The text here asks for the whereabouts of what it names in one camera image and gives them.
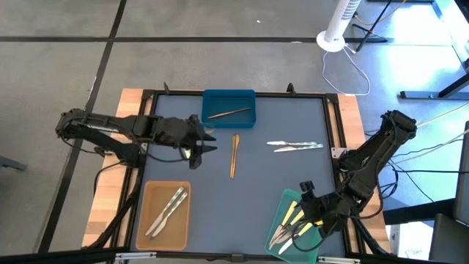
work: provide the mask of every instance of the gray floor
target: gray floor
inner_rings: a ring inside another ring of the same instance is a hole
[[[118,36],[315,37],[327,27],[336,2],[134,0],[127,3]],[[107,36],[118,5],[117,0],[1,0],[0,35]],[[370,21],[382,7],[362,1],[358,12]],[[375,33],[393,38],[392,44],[367,45],[353,57],[372,83],[370,94],[358,99],[366,130],[377,128],[380,114],[389,109],[424,121],[463,103],[396,96],[403,89],[442,89],[465,72],[451,47],[452,35],[430,5],[405,4]],[[361,35],[351,27],[345,34]],[[29,165],[25,172],[0,170],[0,255],[33,251],[69,151],[53,129],[60,112],[85,104],[103,49],[104,43],[0,43],[0,120],[6,124],[0,130],[0,155]],[[116,43],[94,111],[114,114],[122,88],[160,89],[164,81],[172,89],[283,91],[292,82],[299,92],[334,92],[321,76],[323,54],[316,44],[303,43]],[[338,87],[365,90],[366,82],[343,52],[328,54],[326,61],[327,76]],[[461,133],[466,120],[469,109],[423,127],[400,152],[444,142]],[[402,166],[457,169],[460,147],[454,143]],[[81,245],[92,178],[101,161],[80,155],[52,250]],[[411,176],[435,200],[454,196],[456,175]],[[380,180],[389,183],[393,177],[384,169]],[[427,198],[401,175],[385,208],[424,202]]]

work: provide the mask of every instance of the desk leg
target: desk leg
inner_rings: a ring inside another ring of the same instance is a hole
[[[386,224],[404,224],[413,221],[434,219],[437,213],[453,218],[454,198],[424,205],[386,210],[383,212]]]
[[[469,73],[459,80],[450,84],[440,92],[401,91],[402,99],[446,99],[446,100],[469,100],[469,92],[460,92],[469,86]]]
[[[9,158],[5,158],[5,157],[0,156],[0,168],[1,167],[9,167],[9,168],[17,169],[17,170],[25,170],[26,169],[25,164],[21,164],[17,161],[10,160]]]

